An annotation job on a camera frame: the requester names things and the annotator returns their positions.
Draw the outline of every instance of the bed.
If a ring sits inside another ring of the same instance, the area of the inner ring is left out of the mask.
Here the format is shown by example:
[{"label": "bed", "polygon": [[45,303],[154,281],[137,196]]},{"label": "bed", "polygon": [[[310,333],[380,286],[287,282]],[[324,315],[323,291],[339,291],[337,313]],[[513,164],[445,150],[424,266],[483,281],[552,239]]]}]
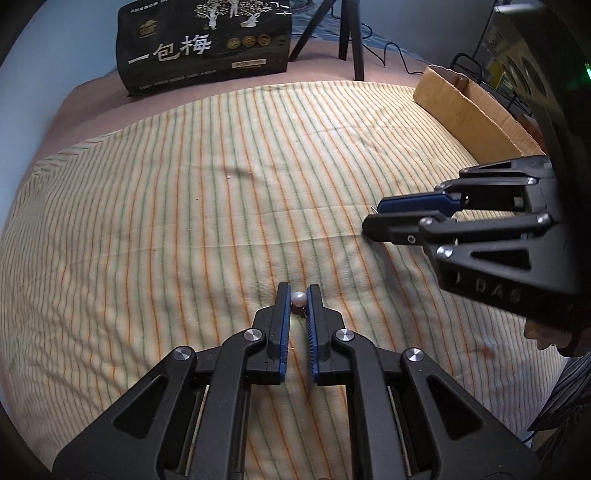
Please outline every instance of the bed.
[{"label": "bed", "polygon": [[[286,73],[140,100],[115,72],[64,101],[0,260],[2,383],[47,466],[173,347],[250,325],[280,281],[319,283],[379,347],[424,349],[517,435],[542,409],[564,359],[522,318],[439,290],[421,249],[361,235],[382,196],[475,161],[413,102],[397,54],[366,56],[358,83],[337,49],[311,41]],[[311,387],[305,330],[293,315],[285,386],[254,392],[251,480],[350,475],[342,391]]]}]

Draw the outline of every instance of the fabric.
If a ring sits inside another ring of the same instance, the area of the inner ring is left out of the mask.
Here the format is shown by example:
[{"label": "fabric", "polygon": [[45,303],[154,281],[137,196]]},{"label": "fabric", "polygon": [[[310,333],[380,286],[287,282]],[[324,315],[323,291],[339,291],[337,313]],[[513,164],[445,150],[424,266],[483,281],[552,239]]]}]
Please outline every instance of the fabric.
[{"label": "fabric", "polygon": [[[141,99],[128,96],[117,72],[86,82],[76,87],[61,104],[33,160],[42,160],[87,138],[114,132],[149,116],[220,93],[278,83],[353,80],[352,53],[349,52],[347,61],[339,60],[338,53],[338,43],[312,39],[285,73],[204,83]],[[383,55],[378,49],[374,49],[374,53]],[[378,58],[364,50],[365,79],[409,87],[417,85],[420,75],[404,71],[398,52],[387,52],[386,60],[384,67]],[[405,61],[411,72],[422,71],[427,66],[408,56]]]},{"label": "fabric", "polygon": [[[408,87],[262,86],[188,103],[39,161],[1,244],[12,419],[47,465],[177,345],[219,345],[280,281],[382,348],[423,348],[521,432],[564,365],[524,320],[439,290],[417,247],[374,244],[382,196],[475,165]],[[492,213],[475,212],[484,218]],[[341,387],[311,384],[291,319],[280,387],[254,388],[247,478],[347,478]]]}]

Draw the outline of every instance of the wall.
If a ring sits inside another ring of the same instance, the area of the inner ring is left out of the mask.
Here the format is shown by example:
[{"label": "wall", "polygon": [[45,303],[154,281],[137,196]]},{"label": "wall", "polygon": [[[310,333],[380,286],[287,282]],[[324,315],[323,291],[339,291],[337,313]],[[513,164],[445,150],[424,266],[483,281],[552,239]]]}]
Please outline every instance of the wall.
[{"label": "wall", "polygon": [[374,31],[449,66],[456,53],[474,53],[494,0],[361,0],[361,19]]},{"label": "wall", "polygon": [[115,67],[129,0],[47,0],[0,67],[0,231],[51,119],[74,87]]}]

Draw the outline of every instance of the cardboard box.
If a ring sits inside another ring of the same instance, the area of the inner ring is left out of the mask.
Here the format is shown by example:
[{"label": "cardboard box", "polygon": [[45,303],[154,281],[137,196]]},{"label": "cardboard box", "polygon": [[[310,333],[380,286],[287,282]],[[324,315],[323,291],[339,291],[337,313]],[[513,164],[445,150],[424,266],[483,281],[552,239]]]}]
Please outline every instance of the cardboard box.
[{"label": "cardboard box", "polygon": [[447,128],[480,165],[544,155],[499,102],[461,73],[429,66],[414,91],[414,101]]}]

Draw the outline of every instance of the tripod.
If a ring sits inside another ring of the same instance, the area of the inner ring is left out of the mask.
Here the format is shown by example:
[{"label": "tripod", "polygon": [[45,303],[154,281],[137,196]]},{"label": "tripod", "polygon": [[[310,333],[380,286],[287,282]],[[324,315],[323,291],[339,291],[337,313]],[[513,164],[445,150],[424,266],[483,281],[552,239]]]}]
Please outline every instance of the tripod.
[{"label": "tripod", "polygon": [[[298,55],[314,33],[316,27],[326,16],[336,0],[324,0],[310,23],[304,30],[298,43],[290,54],[289,61],[297,59]],[[363,43],[361,39],[361,17],[359,15],[359,0],[343,0],[340,13],[340,33],[339,33],[339,58],[347,60],[347,50],[349,48],[349,35],[353,44],[353,68],[355,69],[355,80],[363,82],[365,74],[363,71]]]}]

